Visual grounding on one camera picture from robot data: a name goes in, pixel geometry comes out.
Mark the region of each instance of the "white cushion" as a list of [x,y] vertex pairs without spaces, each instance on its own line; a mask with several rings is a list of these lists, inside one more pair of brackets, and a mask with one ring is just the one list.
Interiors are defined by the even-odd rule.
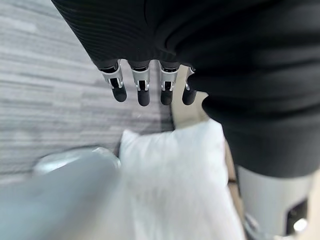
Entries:
[[245,239],[227,187],[224,143],[213,120],[173,132],[123,133],[119,158],[135,239]]

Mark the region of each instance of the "black sleeve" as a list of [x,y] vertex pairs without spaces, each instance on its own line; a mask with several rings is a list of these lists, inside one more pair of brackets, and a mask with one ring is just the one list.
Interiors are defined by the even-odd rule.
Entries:
[[274,177],[320,163],[318,0],[52,0],[96,66],[179,62],[207,92],[236,165]]
[[202,106],[235,164],[274,177],[318,169],[319,1],[208,1],[158,22],[151,12],[159,47],[196,69],[190,87],[209,94]]

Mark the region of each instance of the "white pillow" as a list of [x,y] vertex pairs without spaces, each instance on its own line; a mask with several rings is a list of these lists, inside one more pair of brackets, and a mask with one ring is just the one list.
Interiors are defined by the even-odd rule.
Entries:
[[227,186],[224,144],[213,120],[144,136],[124,131],[119,158],[135,239],[245,239]]

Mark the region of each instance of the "gray carpet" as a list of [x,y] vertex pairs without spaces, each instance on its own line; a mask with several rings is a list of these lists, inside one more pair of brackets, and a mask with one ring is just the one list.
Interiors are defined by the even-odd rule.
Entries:
[[127,100],[101,73],[50,0],[0,1],[0,179],[29,173],[46,154],[78,146],[114,150],[124,129],[173,129],[151,62],[150,105],[139,106],[128,63]]

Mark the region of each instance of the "black fingertip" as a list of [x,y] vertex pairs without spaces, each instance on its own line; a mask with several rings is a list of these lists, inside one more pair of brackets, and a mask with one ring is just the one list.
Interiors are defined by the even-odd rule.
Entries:
[[160,100],[163,105],[170,105],[173,98],[173,91],[161,91]]
[[141,106],[145,107],[150,103],[149,91],[140,90],[138,91],[138,102]]
[[197,76],[195,76],[195,74],[192,74],[187,78],[186,81],[190,87],[190,90],[197,90],[198,85],[199,85],[198,80],[199,80],[199,78],[197,78]]
[[112,92],[114,98],[120,103],[124,102],[127,99],[127,92],[124,85],[121,88],[116,87],[112,89]]
[[197,92],[194,90],[187,90],[184,88],[183,95],[182,95],[182,102],[185,105],[191,105],[194,103],[196,99]]

